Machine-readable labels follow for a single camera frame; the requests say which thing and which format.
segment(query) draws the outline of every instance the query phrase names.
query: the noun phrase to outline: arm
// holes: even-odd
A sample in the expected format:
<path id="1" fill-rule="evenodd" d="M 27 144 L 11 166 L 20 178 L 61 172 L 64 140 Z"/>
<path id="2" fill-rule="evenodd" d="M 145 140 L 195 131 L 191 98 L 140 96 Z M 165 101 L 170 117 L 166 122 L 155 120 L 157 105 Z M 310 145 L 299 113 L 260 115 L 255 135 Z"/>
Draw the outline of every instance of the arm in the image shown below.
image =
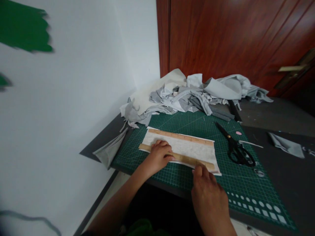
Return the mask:
<path id="1" fill-rule="evenodd" d="M 191 190 L 195 213 L 206 236 L 237 236 L 229 214 L 228 197 L 204 165 L 196 166 Z"/>
<path id="2" fill-rule="evenodd" d="M 172 156 L 165 156 L 167 152 L 172 152 L 172 148 L 168 142 L 158 140 L 153 144 L 151 153 L 138 166 L 128 181 L 101 209 L 87 231 L 93 232 L 96 236 L 114 235 L 117 233 L 126 210 L 138 189 L 147 179 L 163 169 L 169 161 L 174 159 Z"/>

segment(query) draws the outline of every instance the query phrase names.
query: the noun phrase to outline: brown door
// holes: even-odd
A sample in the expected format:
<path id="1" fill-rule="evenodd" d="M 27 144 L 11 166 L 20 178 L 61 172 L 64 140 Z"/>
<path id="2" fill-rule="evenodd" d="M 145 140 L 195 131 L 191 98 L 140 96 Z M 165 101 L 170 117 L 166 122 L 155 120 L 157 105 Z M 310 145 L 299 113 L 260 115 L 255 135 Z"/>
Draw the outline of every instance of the brown door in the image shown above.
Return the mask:
<path id="1" fill-rule="evenodd" d="M 165 7 L 169 34 L 164 34 L 169 37 L 169 45 L 164 44 L 169 58 L 162 60 L 161 72 L 164 66 L 168 71 L 180 68 L 186 76 L 202 73 L 203 82 L 242 74 L 269 90 L 270 96 L 281 96 L 292 83 L 274 88 L 287 74 L 278 72 L 279 68 L 296 65 L 315 48 L 315 3 L 311 0 L 163 2 L 169 4 Z"/>

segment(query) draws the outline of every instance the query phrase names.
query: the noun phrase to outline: green cutting mat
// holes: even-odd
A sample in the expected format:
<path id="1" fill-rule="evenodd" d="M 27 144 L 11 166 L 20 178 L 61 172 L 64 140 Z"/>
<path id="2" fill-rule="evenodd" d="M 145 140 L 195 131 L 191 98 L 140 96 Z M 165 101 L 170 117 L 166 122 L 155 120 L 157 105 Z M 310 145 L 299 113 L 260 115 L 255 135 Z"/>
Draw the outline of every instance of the green cutting mat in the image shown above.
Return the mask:
<path id="1" fill-rule="evenodd" d="M 253 168 L 237 165 L 229 159 L 227 156 L 228 142 L 215 126 L 215 121 L 222 125 L 235 140 L 248 141 L 245 135 L 240 136 L 235 133 L 239 131 L 244 134 L 239 123 L 234 120 L 227 123 L 214 116 L 206 116 L 202 112 L 177 112 L 174 115 L 161 113 L 152 116 L 149 126 L 167 132 L 214 140 L 216 158 L 222 173 L 222 176 L 216 176 L 216 179 L 229 197 L 229 207 L 290 230 L 297 230 L 266 171 L 259 163 L 252 146 L 244 144 L 257 162 L 255 168 L 264 172 L 264 177 L 259 177 Z M 139 127 L 132 132 L 126 144 L 113 160 L 116 166 L 120 166 L 126 171 L 133 172 L 148 155 L 138 150 L 147 131 L 145 126 L 139 125 Z M 152 178 L 184 191 L 191 191 L 193 187 L 191 168 L 176 163 L 169 163 Z"/>

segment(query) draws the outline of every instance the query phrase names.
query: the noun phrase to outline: black scissors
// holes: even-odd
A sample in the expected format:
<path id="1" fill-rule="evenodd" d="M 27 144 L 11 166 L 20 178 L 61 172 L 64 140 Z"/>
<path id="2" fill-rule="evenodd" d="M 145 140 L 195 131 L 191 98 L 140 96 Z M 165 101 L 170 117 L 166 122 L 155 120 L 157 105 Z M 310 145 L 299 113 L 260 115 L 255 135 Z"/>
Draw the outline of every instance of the black scissors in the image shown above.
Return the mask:
<path id="1" fill-rule="evenodd" d="M 229 142 L 229 151 L 227 153 L 229 158 L 236 164 L 254 167 L 256 162 L 252 155 L 245 148 L 243 148 L 241 144 L 236 142 L 218 122 L 216 122 L 216 125 Z"/>

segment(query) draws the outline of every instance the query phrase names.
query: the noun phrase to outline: wooden ruler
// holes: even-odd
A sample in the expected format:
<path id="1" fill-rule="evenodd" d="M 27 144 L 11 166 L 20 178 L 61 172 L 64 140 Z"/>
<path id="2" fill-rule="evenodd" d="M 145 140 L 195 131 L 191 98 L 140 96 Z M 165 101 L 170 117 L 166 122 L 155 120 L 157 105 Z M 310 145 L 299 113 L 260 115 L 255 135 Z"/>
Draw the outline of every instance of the wooden ruler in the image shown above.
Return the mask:
<path id="1" fill-rule="evenodd" d="M 165 131 L 161 131 L 161 130 L 157 130 L 157 129 L 149 129 L 149 132 L 168 136 L 168 137 L 172 137 L 172 138 L 182 139 L 182 140 L 186 140 L 186 141 L 190 141 L 190 142 L 194 142 L 194 143 L 205 144 L 205 145 L 209 145 L 212 147 L 214 146 L 213 141 L 210 141 L 210 140 L 204 140 L 204 139 L 190 137 L 190 136 L 186 136 L 186 135 L 182 135 L 182 134 L 165 132 Z"/>
<path id="2" fill-rule="evenodd" d="M 140 144 L 139 149 L 151 152 L 151 146 L 146 145 L 146 144 Z M 210 163 L 210 162 L 201 161 L 201 160 L 198 160 L 198 159 L 195 159 L 192 157 L 188 157 L 188 156 L 184 156 L 184 155 L 181 155 L 178 153 L 168 152 L 167 155 L 171 155 L 171 156 L 175 157 L 175 159 L 179 162 L 183 162 L 183 163 L 186 163 L 186 164 L 189 164 L 192 166 L 196 166 L 196 165 L 201 163 L 201 164 L 204 164 L 208 170 L 215 170 L 214 164 Z"/>

